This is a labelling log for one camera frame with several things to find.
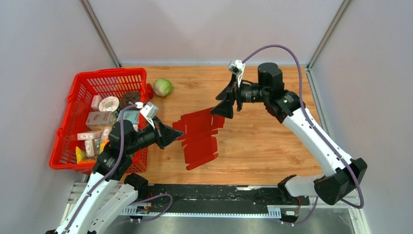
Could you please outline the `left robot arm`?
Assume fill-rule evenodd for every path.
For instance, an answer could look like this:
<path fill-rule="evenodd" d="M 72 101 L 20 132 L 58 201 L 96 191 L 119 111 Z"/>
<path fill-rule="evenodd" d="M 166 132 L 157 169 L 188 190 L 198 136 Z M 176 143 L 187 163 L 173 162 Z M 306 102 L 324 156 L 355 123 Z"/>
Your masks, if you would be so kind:
<path fill-rule="evenodd" d="M 106 202 L 110 191 L 119 183 L 132 164 L 132 154 L 153 144 L 165 149 L 184 133 L 165 125 L 158 117 L 153 125 L 136 131 L 128 120 L 119 120 L 109 134 L 109 143 L 97 157 L 89 181 L 66 219 L 49 234 L 102 234 L 133 202 L 149 196 L 146 180 L 137 174 L 127 176 L 117 193 Z"/>

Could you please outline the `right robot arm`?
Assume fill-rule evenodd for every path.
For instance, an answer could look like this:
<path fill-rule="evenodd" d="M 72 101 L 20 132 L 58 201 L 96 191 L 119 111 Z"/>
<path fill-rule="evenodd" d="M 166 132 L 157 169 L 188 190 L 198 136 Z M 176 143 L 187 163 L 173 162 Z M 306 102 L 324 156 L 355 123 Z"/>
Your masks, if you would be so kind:
<path fill-rule="evenodd" d="M 233 118 L 244 103 L 262 102 L 267 112 L 293 132 L 305 145 L 322 169 L 321 175 L 290 175 L 278 183 L 278 198 L 284 204 L 298 196 L 317 196 L 326 204 L 335 205 L 357 189 L 367 170 L 362 158 L 353 159 L 324 132 L 300 97 L 284 87 L 282 71 L 272 62 L 258 66 L 258 81 L 243 79 L 245 64 L 240 60 L 229 64 L 229 84 L 216 97 L 219 104 L 211 114 Z"/>

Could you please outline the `red paper box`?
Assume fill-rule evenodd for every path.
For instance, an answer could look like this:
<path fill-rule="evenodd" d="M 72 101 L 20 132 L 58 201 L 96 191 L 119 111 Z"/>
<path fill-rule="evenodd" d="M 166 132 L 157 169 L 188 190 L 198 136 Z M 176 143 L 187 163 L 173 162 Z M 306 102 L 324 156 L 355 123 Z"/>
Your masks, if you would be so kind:
<path fill-rule="evenodd" d="M 182 115 L 172 124 L 184 134 L 178 138 L 182 143 L 188 171 L 215 160 L 218 157 L 216 134 L 224 127 L 225 118 L 210 113 L 212 108 Z"/>

